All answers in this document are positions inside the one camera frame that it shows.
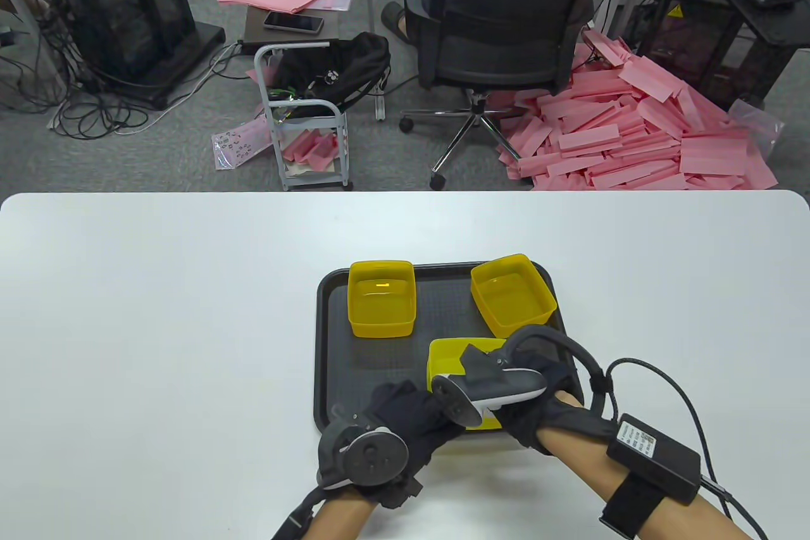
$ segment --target hand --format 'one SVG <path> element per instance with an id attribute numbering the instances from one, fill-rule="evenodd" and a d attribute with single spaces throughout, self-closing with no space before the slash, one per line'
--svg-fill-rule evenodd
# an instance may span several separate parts
<path id="1" fill-rule="evenodd" d="M 444 415 L 442 405 L 432 393 L 417 390 L 410 380 L 377 386 L 365 413 L 385 424 L 408 445 L 405 472 L 410 476 L 430 462 L 434 451 L 464 431 L 464 427 Z"/>
<path id="2" fill-rule="evenodd" d="M 581 405 L 575 398 L 567 392 L 575 392 L 575 380 L 570 367 L 558 361 L 530 350 L 518 350 L 514 354 L 512 367 L 523 367 L 524 369 L 534 369 L 543 374 L 549 383 L 546 391 L 530 401 L 523 401 L 513 405 L 504 405 L 501 409 L 494 411 L 495 418 L 501 423 L 510 435 L 514 436 L 523 447 L 529 447 L 551 455 L 546 448 L 541 445 L 537 438 L 537 431 L 545 427 L 551 418 L 569 410 L 572 406 Z M 563 395 L 570 396 L 573 403 L 563 403 L 556 396 L 558 391 Z"/>

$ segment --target chair base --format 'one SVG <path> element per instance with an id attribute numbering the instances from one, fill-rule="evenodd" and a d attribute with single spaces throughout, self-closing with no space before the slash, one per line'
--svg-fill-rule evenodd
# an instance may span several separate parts
<path id="1" fill-rule="evenodd" d="M 430 170 L 430 188 L 433 190 L 442 190 L 445 187 L 446 179 L 439 173 L 439 170 L 442 169 L 443 164 L 472 127 L 483 125 L 484 128 L 489 131 L 489 134 L 498 146 L 503 147 L 516 161 L 520 159 L 520 155 L 515 151 L 509 141 L 506 140 L 506 137 L 503 136 L 497 125 L 492 122 L 492 118 L 503 115 L 504 112 L 485 109 L 489 94 L 485 92 L 466 91 L 466 96 L 468 96 L 470 100 L 470 107 L 468 108 L 459 110 L 405 110 L 402 112 L 402 118 L 399 120 L 399 130 L 402 132 L 411 132 L 411 129 L 414 127 L 414 117 L 466 118 L 463 126 L 458 129 L 458 132 L 455 134 L 455 137 L 453 137 L 451 143 L 449 143 L 442 157 L 437 160 L 436 164 L 433 165 L 433 169 Z"/>

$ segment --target black glove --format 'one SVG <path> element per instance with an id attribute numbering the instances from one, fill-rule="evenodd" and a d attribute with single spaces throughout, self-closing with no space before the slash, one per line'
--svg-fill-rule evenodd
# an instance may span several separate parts
<path id="1" fill-rule="evenodd" d="M 555 396 L 558 390 L 575 392 L 575 379 L 569 366 L 532 350 L 515 352 L 511 366 L 538 370 L 549 383 L 540 396 L 530 401 L 504 405 L 493 412 L 504 430 L 523 447 L 552 455 L 537 439 L 539 428 L 561 428 L 606 441 L 615 434 L 616 425 L 612 422 L 599 418 L 590 410 L 570 406 Z"/>
<path id="2" fill-rule="evenodd" d="M 364 413 L 381 422 L 408 445 L 408 464 L 400 478 L 390 482 L 397 488 L 410 482 L 430 462 L 434 451 L 464 431 L 464 427 L 444 415 L 442 406 L 432 393 L 417 390 L 410 380 L 377 386 L 371 395 L 371 404 Z M 384 493 L 388 493 L 390 483 L 356 489 L 364 497 L 385 506 Z"/>

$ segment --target white metal cart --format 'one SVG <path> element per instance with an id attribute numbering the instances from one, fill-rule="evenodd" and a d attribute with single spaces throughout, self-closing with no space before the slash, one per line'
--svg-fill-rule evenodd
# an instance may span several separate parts
<path id="1" fill-rule="evenodd" d="M 278 163 L 278 177 L 281 178 L 281 187 L 283 187 L 285 191 L 289 190 L 290 187 L 312 187 L 328 184 L 341 184 L 344 190 L 352 189 L 352 182 L 349 181 L 348 126 L 346 114 L 339 111 L 335 104 L 326 99 L 283 99 L 280 101 L 271 101 L 267 96 L 267 85 L 266 82 L 264 82 L 263 58 L 268 52 L 276 54 L 292 48 L 316 48 L 318 46 L 329 46 L 329 44 L 329 42 L 269 44 L 267 46 L 261 46 L 254 57 L 261 103 L 264 105 L 264 114 L 267 118 L 267 126 L 270 128 L 275 160 L 276 163 Z M 293 108 L 301 106 L 325 107 L 332 112 L 332 116 L 292 118 L 291 120 L 281 120 L 278 122 L 273 117 L 274 107 Z M 283 156 L 284 147 L 288 146 L 299 133 L 313 129 L 335 130 L 338 139 L 338 157 L 335 159 L 335 170 L 333 172 L 323 173 L 314 172 L 313 170 L 303 173 L 290 173 Z"/>

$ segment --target black tray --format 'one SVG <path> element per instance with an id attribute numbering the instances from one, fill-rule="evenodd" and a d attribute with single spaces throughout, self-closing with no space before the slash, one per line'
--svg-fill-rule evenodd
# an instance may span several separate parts
<path id="1" fill-rule="evenodd" d="M 318 285 L 315 325 L 313 413 L 318 430 L 323 430 L 335 418 L 333 410 L 347 415 L 367 407 L 372 390 L 379 384 L 412 380 L 417 387 L 424 388 L 428 349 L 434 339 L 493 337 L 470 292 L 470 270 L 481 263 L 414 266 L 416 325 L 410 336 L 390 339 L 355 337 L 348 320 L 348 268 L 324 276 Z M 549 273 L 537 264 L 535 268 L 554 293 Z M 565 332 L 559 307 L 547 325 Z M 565 361 L 576 369 L 568 352 L 548 342 L 539 343 L 538 349 L 549 358 Z M 576 392 L 581 399 L 579 383 Z"/>

